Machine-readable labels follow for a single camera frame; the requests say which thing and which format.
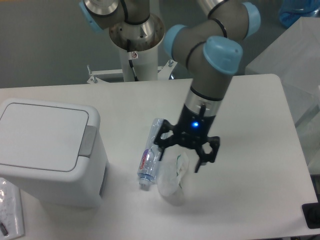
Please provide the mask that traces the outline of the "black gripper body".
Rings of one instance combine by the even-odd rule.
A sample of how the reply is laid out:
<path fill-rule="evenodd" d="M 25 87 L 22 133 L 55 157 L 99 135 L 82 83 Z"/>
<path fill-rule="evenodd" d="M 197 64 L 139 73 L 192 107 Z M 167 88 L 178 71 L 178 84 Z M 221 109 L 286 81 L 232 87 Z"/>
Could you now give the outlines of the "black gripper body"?
<path fill-rule="evenodd" d="M 186 105 L 183 106 L 173 130 L 178 145 L 196 150 L 206 143 L 212 145 L 212 142 L 217 140 L 216 136 L 208 136 L 215 116 L 205 116 L 205 112 L 205 103 L 200 104 L 198 113 L 191 111 Z"/>

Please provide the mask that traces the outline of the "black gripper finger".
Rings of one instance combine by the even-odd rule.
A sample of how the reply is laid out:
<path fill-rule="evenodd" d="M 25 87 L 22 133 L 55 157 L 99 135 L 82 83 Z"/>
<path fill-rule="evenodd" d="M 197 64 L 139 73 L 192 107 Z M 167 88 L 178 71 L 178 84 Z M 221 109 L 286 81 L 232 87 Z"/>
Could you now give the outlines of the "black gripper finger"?
<path fill-rule="evenodd" d="M 157 145 L 158 151 L 160 152 L 160 157 L 158 161 L 161 161 L 165 150 L 169 147 L 172 147 L 178 143 L 178 136 L 176 135 L 176 126 L 172 125 L 168 120 L 164 119 L 162 124 L 155 136 L 153 143 Z M 172 132 L 172 135 L 163 137 L 163 135 Z"/>
<path fill-rule="evenodd" d="M 195 147 L 195 151 L 199 157 L 197 164 L 194 168 L 194 172 L 197 173 L 201 166 L 205 166 L 207 163 L 214 163 L 220 148 L 220 137 L 219 136 L 212 136 L 207 137 L 207 139 L 201 143 L 198 144 Z M 206 153 L 203 145 L 209 144 L 209 147 L 211 148 L 211 151 Z"/>

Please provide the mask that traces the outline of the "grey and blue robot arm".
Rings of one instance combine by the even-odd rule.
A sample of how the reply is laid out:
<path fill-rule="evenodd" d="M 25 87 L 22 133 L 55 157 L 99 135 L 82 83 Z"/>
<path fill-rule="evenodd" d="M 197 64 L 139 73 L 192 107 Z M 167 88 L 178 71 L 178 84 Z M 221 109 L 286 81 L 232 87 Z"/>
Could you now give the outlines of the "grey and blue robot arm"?
<path fill-rule="evenodd" d="M 154 143 L 161 152 L 179 145 L 195 150 L 197 166 L 215 161 L 218 136 L 208 136 L 243 50 L 239 41 L 258 31 L 261 16 L 250 2 L 201 0 L 206 21 L 194 27 L 177 24 L 168 30 L 150 12 L 148 0 L 82 0 L 79 7 L 96 31 L 108 30 L 119 49 L 126 82 L 158 77 L 158 46 L 193 76 L 177 124 L 165 120 Z"/>

